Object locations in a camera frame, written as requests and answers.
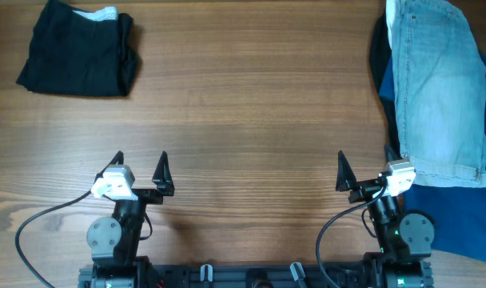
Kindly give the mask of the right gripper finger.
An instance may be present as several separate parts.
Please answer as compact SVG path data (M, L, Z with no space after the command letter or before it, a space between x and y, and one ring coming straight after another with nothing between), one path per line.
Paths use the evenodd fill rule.
M396 151L390 145L384 145L384 156L386 162L393 162L399 159Z
M357 184L357 179L342 150L338 152L336 191L348 191Z

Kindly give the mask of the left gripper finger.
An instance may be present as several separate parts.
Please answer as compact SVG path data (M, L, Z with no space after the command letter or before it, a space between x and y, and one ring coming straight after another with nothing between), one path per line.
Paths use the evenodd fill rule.
M102 177L103 173L106 169L111 165L122 165L124 163L124 153L122 151L118 151L114 157L110 160L110 162L95 176L95 180L98 180Z
M161 157L153 173L152 182L156 185L157 190L162 195L164 196L174 195L175 187L169 169L168 154L165 151L161 153Z

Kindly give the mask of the light blue denim shorts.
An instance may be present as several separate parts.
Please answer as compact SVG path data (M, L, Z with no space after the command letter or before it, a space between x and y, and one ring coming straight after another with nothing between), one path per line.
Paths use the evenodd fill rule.
M391 49L400 155L415 184L486 188L486 67L464 14L396 0Z

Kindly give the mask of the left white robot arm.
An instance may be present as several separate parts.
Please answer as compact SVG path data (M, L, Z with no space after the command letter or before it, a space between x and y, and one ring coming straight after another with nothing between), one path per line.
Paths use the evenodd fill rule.
M96 175L91 193L113 201L114 211L109 217L95 220L87 230L93 267L80 273L79 288L165 286L149 258L137 256L137 248L145 239L141 235L143 223L149 221L146 207L161 205L163 198L174 195L167 153L161 153L153 173L154 188L134 188L134 181L121 151Z

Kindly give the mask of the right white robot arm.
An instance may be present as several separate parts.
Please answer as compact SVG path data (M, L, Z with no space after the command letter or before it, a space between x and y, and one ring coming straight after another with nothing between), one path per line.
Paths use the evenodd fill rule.
M414 182L415 168L389 147L384 150L384 171L365 181L357 180L344 153L338 153L336 190L348 191L349 203L365 205L380 252L368 252L361 262L328 272L341 287L432 287L432 269L425 259L432 255L433 220L424 212L404 211L399 202Z

